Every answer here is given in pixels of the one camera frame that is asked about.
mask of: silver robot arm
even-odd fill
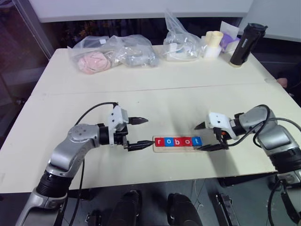
[[[44,174],[38,186],[32,191],[16,226],[52,226],[58,210],[67,198],[71,181],[87,152],[92,148],[108,144],[123,145],[128,151],[140,150],[152,145],[152,141],[138,141],[130,144],[126,138],[127,124],[136,125],[147,121],[144,118],[129,118],[127,112],[117,105],[110,113],[109,126],[80,124],[72,127],[67,138],[54,149]],[[36,209],[42,209],[43,214],[41,211],[36,212]],[[49,215],[53,217],[45,221],[47,210],[53,210],[49,211]]]
[[[277,124],[274,113],[266,106],[259,105],[246,113],[230,119],[226,115],[210,113],[206,122],[196,129],[212,128],[220,145],[207,145],[201,150],[214,151],[228,149],[227,140],[237,140],[238,136],[255,133],[255,138],[278,171],[278,179],[287,188],[282,199],[290,218],[298,223],[301,219],[301,150],[287,129]]]

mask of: black device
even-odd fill
[[[240,67],[247,61],[248,56],[256,46],[258,40],[265,35],[267,28],[267,26],[261,24],[248,24],[247,27],[245,27],[240,42],[230,59],[231,66]]]

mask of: blue letter block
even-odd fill
[[[173,147],[174,146],[174,138],[166,137],[164,138],[165,147]]]
[[[192,145],[193,146],[202,146],[202,140],[200,137],[193,137],[192,138]]]

